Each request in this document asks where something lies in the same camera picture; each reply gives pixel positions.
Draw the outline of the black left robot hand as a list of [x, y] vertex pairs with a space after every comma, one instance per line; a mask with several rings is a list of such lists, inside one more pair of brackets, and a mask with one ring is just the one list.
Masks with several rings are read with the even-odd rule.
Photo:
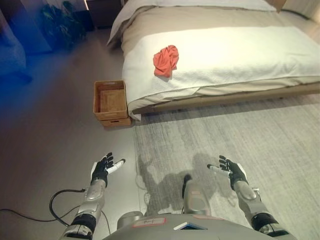
[[114, 162], [113, 153], [107, 153], [100, 161], [94, 163], [90, 184], [92, 185], [96, 181], [103, 181], [104, 187], [107, 188], [108, 175], [117, 171], [122, 165], [125, 164], [125, 162], [126, 160], [124, 158]]

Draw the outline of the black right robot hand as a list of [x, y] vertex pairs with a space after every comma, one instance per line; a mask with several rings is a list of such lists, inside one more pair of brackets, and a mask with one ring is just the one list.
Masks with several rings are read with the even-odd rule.
[[235, 183], [239, 181], [249, 184], [246, 172], [240, 163], [235, 163], [223, 155], [219, 155], [218, 162], [219, 166], [207, 164], [207, 168], [216, 174], [221, 174], [227, 177], [230, 181], [230, 187], [233, 191], [235, 190]]

